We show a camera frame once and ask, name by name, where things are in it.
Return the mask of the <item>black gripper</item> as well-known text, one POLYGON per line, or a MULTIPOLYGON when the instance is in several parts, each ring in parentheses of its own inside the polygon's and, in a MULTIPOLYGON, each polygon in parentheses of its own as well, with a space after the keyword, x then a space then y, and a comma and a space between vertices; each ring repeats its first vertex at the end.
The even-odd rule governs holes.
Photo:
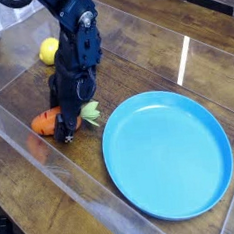
POLYGON ((50 108, 61 108, 55 118, 54 137, 67 144, 74 139, 81 106, 95 93, 96 68, 69 70, 61 58, 55 60, 55 68, 55 73, 48 79, 50 108))

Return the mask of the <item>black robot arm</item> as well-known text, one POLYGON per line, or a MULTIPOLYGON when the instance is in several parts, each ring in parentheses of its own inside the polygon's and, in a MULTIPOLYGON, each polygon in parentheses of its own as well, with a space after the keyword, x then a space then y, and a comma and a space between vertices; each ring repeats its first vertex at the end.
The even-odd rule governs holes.
POLYGON ((38 0, 60 24, 55 73, 49 78, 50 103, 60 112, 54 122, 55 140, 73 140, 81 106, 96 90, 96 69, 101 60, 101 36, 92 0, 38 0))

